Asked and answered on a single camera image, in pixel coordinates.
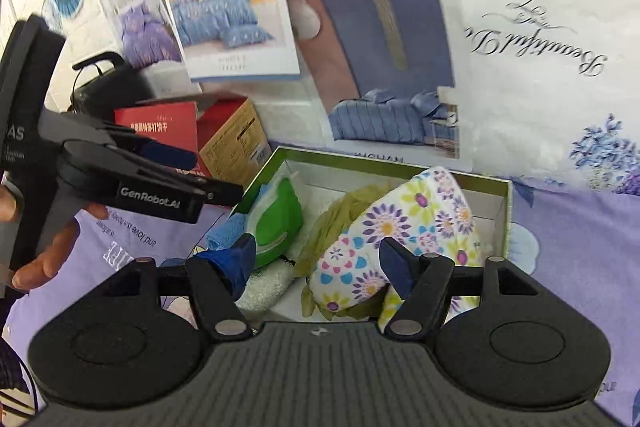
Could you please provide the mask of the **person left hand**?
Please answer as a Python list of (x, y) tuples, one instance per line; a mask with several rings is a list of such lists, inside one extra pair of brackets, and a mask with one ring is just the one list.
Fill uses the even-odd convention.
[[(108, 218), (105, 206), (90, 202), (85, 210), (96, 219)], [(10, 222), (17, 216), (17, 202), (11, 192), (1, 185), (1, 222)], [(12, 286), (17, 291), (31, 291), (58, 274), (64, 262), (70, 257), (78, 239), (80, 228), (75, 218), (70, 219), (61, 231), (53, 236), (50, 244), (40, 251), (38, 257), (17, 270), (12, 277)]]

